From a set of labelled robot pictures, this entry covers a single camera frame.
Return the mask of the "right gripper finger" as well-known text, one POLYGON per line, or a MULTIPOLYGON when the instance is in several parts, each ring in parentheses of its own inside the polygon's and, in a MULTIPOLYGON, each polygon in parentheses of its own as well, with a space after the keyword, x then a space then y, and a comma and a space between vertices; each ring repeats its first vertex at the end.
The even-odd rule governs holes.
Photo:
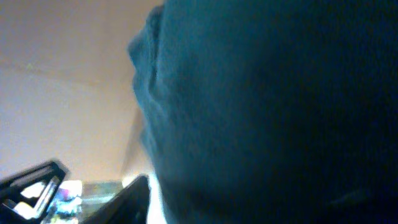
POLYGON ((146 224, 149 199, 149 178, 139 175, 82 224, 146 224))

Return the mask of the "black Nike garment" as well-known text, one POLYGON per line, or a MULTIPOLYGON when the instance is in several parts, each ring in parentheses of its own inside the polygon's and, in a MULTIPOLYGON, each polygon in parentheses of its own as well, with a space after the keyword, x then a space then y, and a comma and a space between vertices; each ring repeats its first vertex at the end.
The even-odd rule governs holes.
POLYGON ((167 223, 396 223, 396 0, 168 0, 129 43, 167 223))

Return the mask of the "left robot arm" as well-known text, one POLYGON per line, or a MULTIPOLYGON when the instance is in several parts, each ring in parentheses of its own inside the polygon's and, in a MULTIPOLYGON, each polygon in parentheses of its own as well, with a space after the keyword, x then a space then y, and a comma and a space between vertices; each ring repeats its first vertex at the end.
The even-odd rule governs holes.
POLYGON ((39 224, 69 170, 49 160, 1 179, 1 224, 39 224))

